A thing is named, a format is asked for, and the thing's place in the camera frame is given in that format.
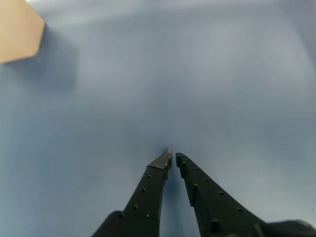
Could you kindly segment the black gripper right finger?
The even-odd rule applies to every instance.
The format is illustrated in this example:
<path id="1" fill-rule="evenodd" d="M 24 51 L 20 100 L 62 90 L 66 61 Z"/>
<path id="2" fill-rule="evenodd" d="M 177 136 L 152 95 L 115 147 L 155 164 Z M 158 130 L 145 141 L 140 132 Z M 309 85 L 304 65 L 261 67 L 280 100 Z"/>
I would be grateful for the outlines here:
<path id="1" fill-rule="evenodd" d="M 182 153 L 176 165 L 184 179 L 202 237 L 258 237 L 263 220 L 244 208 Z"/>

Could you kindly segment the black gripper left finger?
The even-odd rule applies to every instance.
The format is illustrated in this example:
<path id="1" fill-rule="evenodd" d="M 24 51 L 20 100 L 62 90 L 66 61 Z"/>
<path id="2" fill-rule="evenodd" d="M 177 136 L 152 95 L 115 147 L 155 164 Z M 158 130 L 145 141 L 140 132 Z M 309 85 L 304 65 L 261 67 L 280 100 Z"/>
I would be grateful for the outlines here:
<path id="1" fill-rule="evenodd" d="M 158 237 L 163 187 L 172 166 L 172 151 L 152 161 L 123 211 L 112 212 L 94 237 Z"/>

